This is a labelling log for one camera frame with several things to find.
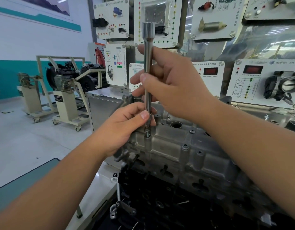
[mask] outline black label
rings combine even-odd
[[[60,95],[54,95],[54,98],[56,102],[64,102],[64,100],[62,99],[62,96]]]
[[[20,95],[20,96],[24,97],[24,95],[23,95],[23,92],[22,92],[22,91],[18,90],[18,92],[19,92],[19,95]]]

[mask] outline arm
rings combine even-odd
[[[203,127],[260,189],[295,218],[295,132],[214,98],[189,59],[156,47],[153,59],[154,76],[141,71],[131,78],[133,84],[143,84],[133,95],[146,88],[170,114]]]
[[[143,110],[144,103],[138,102],[116,110],[95,133],[0,213],[0,230],[65,229],[104,159],[148,120],[149,113]]]

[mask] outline person's right hand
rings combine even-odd
[[[144,45],[138,45],[141,54]],[[142,86],[133,91],[133,96],[150,92],[152,101],[159,100],[170,114],[197,122],[204,119],[217,99],[212,96],[192,62],[168,50],[153,47],[153,59],[157,64],[151,67],[151,74],[144,70],[136,73],[132,84],[142,82]]]

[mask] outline hand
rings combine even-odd
[[[152,114],[156,113],[156,109],[152,108]],[[149,113],[145,110],[144,103],[135,102],[117,109],[91,138],[97,140],[98,147],[105,153],[105,157],[110,157],[127,142],[130,134],[148,119]],[[156,125],[153,117],[151,125]]]
[[[143,54],[144,45],[138,45],[138,50]],[[132,84],[142,82],[133,96],[144,94],[146,89],[153,95],[152,101],[159,100],[176,117],[192,122],[205,117],[217,99],[208,91],[190,59],[155,46],[153,59],[157,62],[151,67],[153,76],[142,70],[130,79]]]

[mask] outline forearm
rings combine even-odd
[[[273,201],[295,218],[295,132],[219,101],[200,125]]]
[[[65,229],[104,160],[89,137],[0,213],[0,229]]]

